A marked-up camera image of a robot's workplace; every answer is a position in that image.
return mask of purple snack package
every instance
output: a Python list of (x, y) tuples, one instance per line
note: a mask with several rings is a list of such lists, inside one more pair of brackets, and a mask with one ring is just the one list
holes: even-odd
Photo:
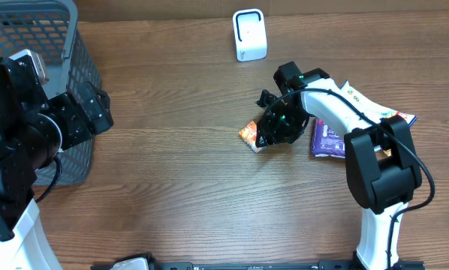
[(318, 118), (315, 120), (312, 153), (316, 157), (345, 158), (345, 143), (323, 120)]

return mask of white plastic cube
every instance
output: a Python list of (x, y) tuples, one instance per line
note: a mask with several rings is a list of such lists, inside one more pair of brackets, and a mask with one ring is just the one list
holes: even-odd
[(261, 10), (237, 11), (233, 15), (233, 27), (238, 61), (258, 60), (267, 56), (267, 33)]

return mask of mesh basket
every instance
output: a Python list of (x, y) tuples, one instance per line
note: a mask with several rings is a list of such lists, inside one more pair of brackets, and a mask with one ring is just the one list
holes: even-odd
[[(42, 55), (50, 81), (44, 85), (48, 98), (63, 92), (76, 93), (79, 84), (90, 81), (101, 87), (101, 78), (77, 30), (77, 9), (71, 0), (0, 0), (0, 56), (8, 57), (30, 49)], [(91, 165), (93, 140), (60, 154), (62, 176), (59, 185), (80, 184)], [(37, 172), (35, 185), (48, 185), (54, 163)]]

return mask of food packet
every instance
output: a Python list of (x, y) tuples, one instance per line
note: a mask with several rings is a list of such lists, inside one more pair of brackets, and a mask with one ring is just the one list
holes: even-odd
[(264, 147), (256, 147), (257, 126), (254, 121), (249, 122), (242, 130), (240, 137), (255, 153), (259, 153)]
[[(379, 118), (390, 118), (395, 115), (403, 117), (408, 123), (409, 127), (415, 123), (417, 116), (408, 113), (398, 112), (394, 109), (387, 108), (380, 104), (377, 104), (364, 95), (359, 93), (356, 89), (351, 87), (348, 81), (341, 88), (341, 91), (351, 95), (353, 102), (360, 104), (365, 108), (365, 113), (374, 113)], [(316, 157), (336, 157), (345, 158), (345, 142), (343, 142), (339, 136), (331, 130), (331, 128), (323, 122), (321, 119), (316, 119), (315, 129), (312, 138), (312, 153)], [(390, 151), (384, 151), (386, 155), (391, 155)]]

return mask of wooden table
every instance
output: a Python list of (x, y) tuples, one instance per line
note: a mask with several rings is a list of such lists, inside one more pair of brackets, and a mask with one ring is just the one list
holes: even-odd
[[(418, 115), (414, 144), (437, 194), (404, 217), (399, 255), (449, 269), (449, 11), (266, 22), (268, 56), (246, 63), (230, 19), (80, 25), (115, 125), (96, 139), (87, 182), (40, 204), (65, 269), (145, 251), (193, 263), (350, 258), (361, 212), (344, 161), (313, 157), (311, 128), (260, 154), (238, 137), (263, 112), (261, 90), (279, 93), (273, 73), (289, 61)], [(424, 179), (412, 204), (428, 193)]]

